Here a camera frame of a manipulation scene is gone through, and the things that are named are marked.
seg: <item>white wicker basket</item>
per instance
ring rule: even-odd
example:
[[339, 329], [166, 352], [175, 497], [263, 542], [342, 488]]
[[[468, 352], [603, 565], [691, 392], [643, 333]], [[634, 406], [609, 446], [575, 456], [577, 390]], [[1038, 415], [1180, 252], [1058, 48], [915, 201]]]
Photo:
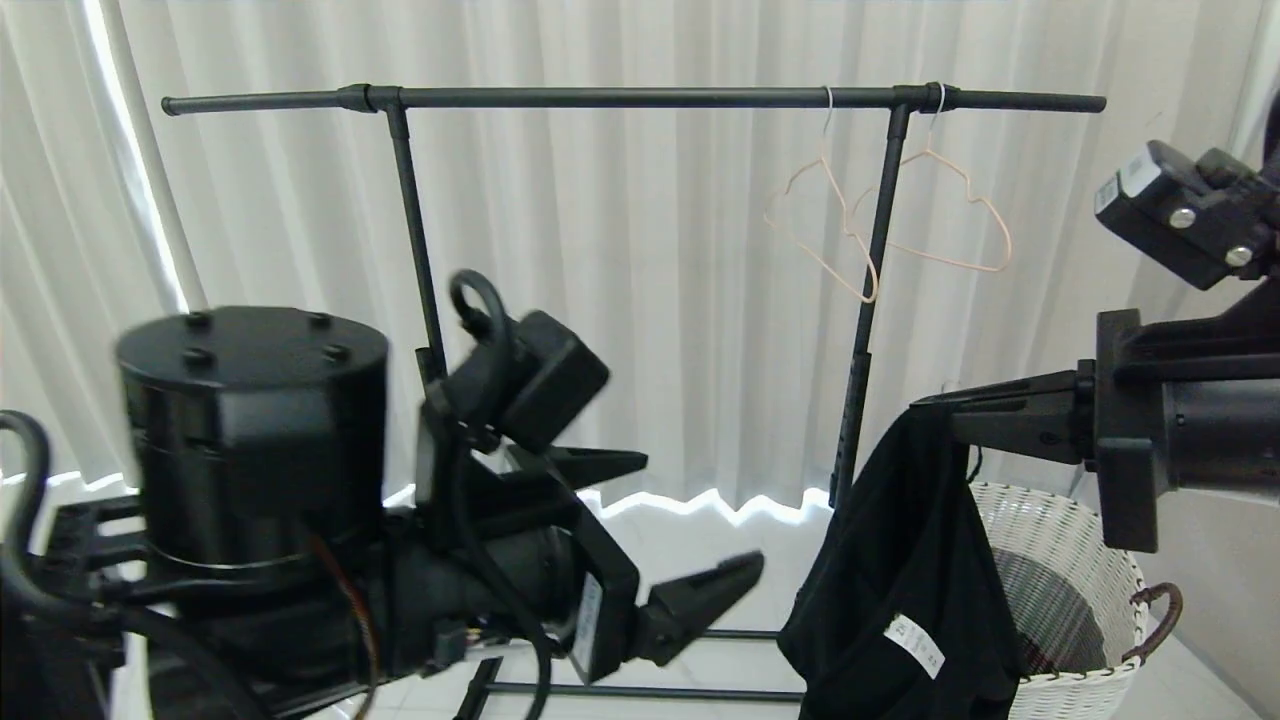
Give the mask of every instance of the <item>white wicker basket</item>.
[[[1065, 579], [1092, 611], [1085, 615], [1091, 615], [1089, 626], [1096, 621], [1101, 630], [1101, 657], [1107, 665], [1087, 673], [1023, 678], [1009, 717], [1111, 717], [1143, 661], [1178, 621], [1181, 610], [1178, 588], [1169, 584], [1147, 588], [1133, 555], [1107, 548], [1102, 543], [1102, 523], [1097, 514], [1078, 502], [1001, 484], [973, 483], [970, 489], [996, 552], [996, 565], [1019, 632], [1033, 639], [1048, 657], [1070, 652], [1071, 643], [1078, 642], [1080, 618], [1078, 612], [1065, 616], [1061, 601], [1061, 580]], [[1010, 557], [1020, 562], [1007, 561]], [[1047, 582], [1055, 575], [1056, 585]], [[1170, 611], [1148, 639], [1148, 603], [1165, 593], [1170, 594]]]

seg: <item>basket rim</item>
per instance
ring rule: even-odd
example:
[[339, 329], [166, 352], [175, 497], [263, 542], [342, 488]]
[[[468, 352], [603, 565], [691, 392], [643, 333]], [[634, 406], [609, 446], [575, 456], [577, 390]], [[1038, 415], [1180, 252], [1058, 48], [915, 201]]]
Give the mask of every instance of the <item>basket rim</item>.
[[[1064, 510], [1070, 509], [1073, 512], [1085, 512], [1088, 516], [1098, 524], [1098, 534], [1102, 534], [1102, 516], [1097, 514], [1092, 507], [1079, 502], [1078, 500], [1056, 495], [1048, 491], [1042, 491], [1037, 488], [1029, 488], [1024, 486], [1011, 486], [1007, 483], [992, 483], [988, 480], [974, 480], [969, 483], [970, 492], [974, 486], [983, 488], [992, 488], [996, 495], [1021, 495], [1024, 497], [1033, 497], [1042, 501], [1046, 509]], [[1134, 580], [1134, 592], [1140, 592], [1147, 589], [1147, 579], [1142, 574], [1142, 568], [1138, 565], [1138, 560], [1134, 557], [1133, 552], [1128, 550], [1116, 550], [1115, 552], [1123, 553], [1123, 557], [1129, 562], [1130, 578]], [[1142, 644], [1147, 639], [1147, 621], [1151, 616], [1151, 606], [1146, 602], [1132, 603], [1133, 605], [1133, 644], [1134, 647]], [[1047, 683], [1060, 683], [1062, 680], [1074, 682], [1091, 682], [1091, 680], [1120, 680], [1128, 679], [1133, 673], [1137, 673], [1143, 665], [1140, 657], [1132, 657], [1120, 665], [1114, 665], [1111, 667], [1102, 667], [1098, 670], [1089, 670], [1088, 673], [1039, 673], [1036, 675], [1024, 675], [1019, 680], [1019, 687], [1025, 687], [1029, 684], [1043, 685]]]

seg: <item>laundry basket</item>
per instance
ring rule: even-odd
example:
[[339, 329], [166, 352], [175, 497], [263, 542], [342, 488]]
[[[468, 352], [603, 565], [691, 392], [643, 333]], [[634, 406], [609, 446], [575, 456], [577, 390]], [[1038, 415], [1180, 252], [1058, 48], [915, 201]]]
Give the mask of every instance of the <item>laundry basket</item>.
[[[1088, 507], [1029, 488], [969, 487], [1033, 673], [1009, 717], [1111, 717], [1178, 623], [1181, 593], [1167, 583], [1148, 588], [1132, 553], [1102, 543], [1102, 521]], [[1148, 637], [1149, 603], [1162, 594], [1169, 611]]]

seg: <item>white tile floor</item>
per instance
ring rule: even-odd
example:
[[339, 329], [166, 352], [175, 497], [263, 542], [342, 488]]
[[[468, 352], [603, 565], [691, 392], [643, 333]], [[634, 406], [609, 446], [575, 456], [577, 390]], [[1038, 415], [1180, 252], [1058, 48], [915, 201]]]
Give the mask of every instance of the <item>white tile floor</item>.
[[[796, 588], [808, 571], [826, 525], [823, 510], [810, 510], [791, 525], [758, 515], [732, 527], [712, 510], [690, 516], [637, 507], [607, 521], [618, 543], [634, 557], [646, 579], [685, 574], [744, 550], [765, 551], [767, 570], [760, 585], [731, 611], [723, 625], [776, 629], [791, 607]], [[451, 720], [466, 692], [474, 665], [462, 665], [430, 679], [407, 679], [385, 685], [378, 694], [372, 720]], [[554, 682], [576, 684], [573, 670], [558, 662]], [[503, 680], [531, 682], [532, 667], [508, 660]], [[771, 643], [710, 642], [690, 647], [676, 662], [657, 669], [632, 662], [605, 680], [609, 684], [708, 687], [803, 691], [803, 682]], [[527, 696], [493, 696], [484, 720], [524, 717]], [[330, 708], [317, 719], [343, 720]], [[708, 703], [636, 700], [550, 698], [544, 717], [609, 720], [791, 720], [794, 706]], [[1166, 643], [1143, 669], [1117, 720], [1258, 720], [1226, 685], [1176, 639]]]

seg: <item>silver screw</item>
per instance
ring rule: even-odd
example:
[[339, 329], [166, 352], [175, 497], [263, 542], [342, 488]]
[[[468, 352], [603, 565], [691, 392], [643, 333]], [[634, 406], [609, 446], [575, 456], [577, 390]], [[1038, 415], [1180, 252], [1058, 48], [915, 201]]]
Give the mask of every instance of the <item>silver screw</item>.
[[1253, 260], [1253, 251], [1239, 245], [1226, 251], [1226, 264], [1233, 268], [1243, 268]]
[[1169, 227], [1184, 231], [1196, 223], [1196, 210], [1179, 208], [1169, 214]]

